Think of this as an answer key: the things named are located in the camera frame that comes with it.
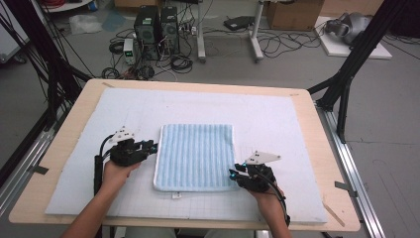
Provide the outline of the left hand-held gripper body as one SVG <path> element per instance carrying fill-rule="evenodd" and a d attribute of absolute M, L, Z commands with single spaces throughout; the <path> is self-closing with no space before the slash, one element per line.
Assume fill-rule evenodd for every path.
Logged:
<path fill-rule="evenodd" d="M 109 150 L 110 160 L 121 167 L 128 167 L 144 161 L 148 157 L 147 148 L 142 148 L 135 141 L 135 134 L 125 126 L 119 129 L 110 139 L 114 146 Z"/>

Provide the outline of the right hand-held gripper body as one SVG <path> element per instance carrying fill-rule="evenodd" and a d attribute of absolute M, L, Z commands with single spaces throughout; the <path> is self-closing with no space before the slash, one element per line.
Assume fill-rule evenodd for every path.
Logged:
<path fill-rule="evenodd" d="M 255 192 L 265 192 L 276 182 L 273 171 L 266 163 L 278 161 L 279 155 L 255 151 L 242 164 L 247 170 L 239 172 L 236 183 L 239 187 Z"/>

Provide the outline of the blue striped towel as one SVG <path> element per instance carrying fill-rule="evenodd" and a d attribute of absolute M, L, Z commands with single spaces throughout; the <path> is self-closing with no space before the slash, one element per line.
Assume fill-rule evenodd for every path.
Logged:
<path fill-rule="evenodd" d="M 154 188 L 164 192 L 224 192 L 235 163 L 234 130 L 226 124 L 166 124 L 160 129 Z"/>

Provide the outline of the person's right hand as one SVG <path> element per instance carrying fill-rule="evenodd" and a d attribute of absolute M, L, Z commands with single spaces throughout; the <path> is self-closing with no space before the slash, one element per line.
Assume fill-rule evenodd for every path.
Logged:
<path fill-rule="evenodd" d="M 281 203 L 272 188 L 266 192 L 250 191 L 250 194 L 257 201 L 259 211 L 264 218 L 269 219 L 284 216 Z"/>

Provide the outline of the white foam mat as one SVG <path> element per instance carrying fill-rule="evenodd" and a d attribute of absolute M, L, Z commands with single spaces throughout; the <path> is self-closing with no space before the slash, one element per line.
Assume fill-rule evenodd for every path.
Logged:
<path fill-rule="evenodd" d="M 78 214 L 93 196 L 94 158 L 118 129 L 156 140 L 109 210 L 119 217 L 258 221 L 254 198 L 230 179 L 253 153 L 270 163 L 294 224 L 327 215 L 288 96 L 152 89 L 106 89 L 67 160 L 48 214 Z"/>

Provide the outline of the wooden table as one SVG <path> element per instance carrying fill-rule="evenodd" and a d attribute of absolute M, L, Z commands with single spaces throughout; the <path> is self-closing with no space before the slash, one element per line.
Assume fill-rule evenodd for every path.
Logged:
<path fill-rule="evenodd" d="M 111 79 L 87 82 L 41 161 L 49 171 L 32 175 L 10 221 L 70 223 L 93 196 L 93 158 L 108 135 L 125 126 L 138 140 L 155 140 L 175 123 L 233 125 L 239 163 L 255 151 L 279 155 L 271 167 L 291 229 L 360 229 L 348 193 L 334 186 L 342 176 L 306 90 Z"/>

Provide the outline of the thin wooden strip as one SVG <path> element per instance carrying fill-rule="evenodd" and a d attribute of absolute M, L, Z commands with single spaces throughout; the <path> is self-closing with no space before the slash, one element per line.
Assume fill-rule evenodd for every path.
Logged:
<path fill-rule="evenodd" d="M 323 202 L 324 208 L 327 210 L 327 212 L 342 226 L 345 227 L 345 222 L 334 212 L 334 210 L 325 202 Z"/>

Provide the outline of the wide black computer tower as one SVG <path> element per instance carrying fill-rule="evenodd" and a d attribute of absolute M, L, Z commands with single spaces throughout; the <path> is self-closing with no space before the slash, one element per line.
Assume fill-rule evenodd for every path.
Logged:
<path fill-rule="evenodd" d="M 160 41 L 158 7 L 142 5 L 136 17 L 134 29 L 141 56 L 145 60 L 157 60 Z"/>

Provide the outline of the white desk leg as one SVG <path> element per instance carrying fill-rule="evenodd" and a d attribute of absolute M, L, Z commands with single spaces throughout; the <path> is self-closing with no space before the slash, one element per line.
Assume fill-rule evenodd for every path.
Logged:
<path fill-rule="evenodd" d="M 263 14 L 263 0 L 258 0 L 254 27 L 253 27 L 253 30 L 250 32 L 250 41 L 251 41 L 251 44 L 255 53 L 256 61 L 260 61 L 263 59 L 263 52 L 261 50 L 261 46 L 258 41 L 258 32 L 259 32 L 262 14 Z"/>
<path fill-rule="evenodd" d="M 205 52 L 205 44 L 204 44 L 204 36 L 203 36 L 203 20 L 204 20 L 204 12 L 203 12 L 203 0 L 197 0 L 197 55 L 198 60 L 201 63 L 206 62 L 206 52 Z"/>

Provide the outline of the clear plastic bag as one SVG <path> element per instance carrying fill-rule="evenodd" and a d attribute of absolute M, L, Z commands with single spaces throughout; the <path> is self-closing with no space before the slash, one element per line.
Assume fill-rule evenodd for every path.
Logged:
<path fill-rule="evenodd" d="M 69 26 L 73 35 L 93 34 L 102 30 L 101 23 L 95 16 L 75 15 L 69 18 Z"/>

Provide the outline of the black flat device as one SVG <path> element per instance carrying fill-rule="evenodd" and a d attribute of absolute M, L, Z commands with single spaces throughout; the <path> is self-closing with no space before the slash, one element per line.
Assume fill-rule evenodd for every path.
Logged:
<path fill-rule="evenodd" d="M 238 31 L 246 29 L 251 26 L 255 21 L 254 17 L 251 16 L 240 16 L 236 18 L 228 19 L 224 22 L 224 26 L 230 31 Z"/>

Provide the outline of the white cabinet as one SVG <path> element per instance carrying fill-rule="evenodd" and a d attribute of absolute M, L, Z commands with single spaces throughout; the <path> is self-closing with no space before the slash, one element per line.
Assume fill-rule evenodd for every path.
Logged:
<path fill-rule="evenodd" d="M 21 44 L 9 33 L 14 30 Z M 13 13 L 4 0 L 0 0 L 0 63 L 9 61 L 29 41 L 28 36 L 21 28 Z"/>

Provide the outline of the grey headset device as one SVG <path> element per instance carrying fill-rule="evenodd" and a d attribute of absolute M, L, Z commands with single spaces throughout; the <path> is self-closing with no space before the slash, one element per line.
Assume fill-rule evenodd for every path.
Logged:
<path fill-rule="evenodd" d="M 351 46 L 370 23 L 371 18 L 359 12 L 344 13 L 337 19 L 329 20 L 325 26 L 326 33 L 333 33 L 345 44 Z"/>

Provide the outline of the grey metal bracket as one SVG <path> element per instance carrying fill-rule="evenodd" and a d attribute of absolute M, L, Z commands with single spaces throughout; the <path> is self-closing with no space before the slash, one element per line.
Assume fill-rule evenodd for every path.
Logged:
<path fill-rule="evenodd" d="M 335 181 L 334 186 L 336 188 L 345 190 L 349 194 L 349 197 L 357 197 L 358 196 L 358 192 L 356 190 L 352 189 L 352 187 L 349 184 L 339 182 L 339 181 Z"/>

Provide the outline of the aluminium rail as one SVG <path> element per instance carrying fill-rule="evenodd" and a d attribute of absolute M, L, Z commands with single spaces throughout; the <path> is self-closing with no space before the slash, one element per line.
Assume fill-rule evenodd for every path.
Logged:
<path fill-rule="evenodd" d="M 43 156 L 68 112 L 67 109 L 59 109 L 53 122 L 48 120 L 48 112 L 43 113 L 0 169 L 0 217 L 6 213 L 18 193 L 24 189 L 32 176 L 33 173 L 30 173 L 28 168 L 35 165 L 40 166 Z"/>
<path fill-rule="evenodd" d="M 324 125 L 327 135 L 331 137 L 335 152 L 337 153 L 339 168 L 345 177 L 345 187 L 350 198 L 356 203 L 357 215 L 369 238 L 386 238 L 383 228 L 375 213 L 368 192 L 360 176 L 350 147 L 343 143 L 336 132 L 338 120 L 333 112 L 325 111 L 316 106 L 318 115 Z"/>

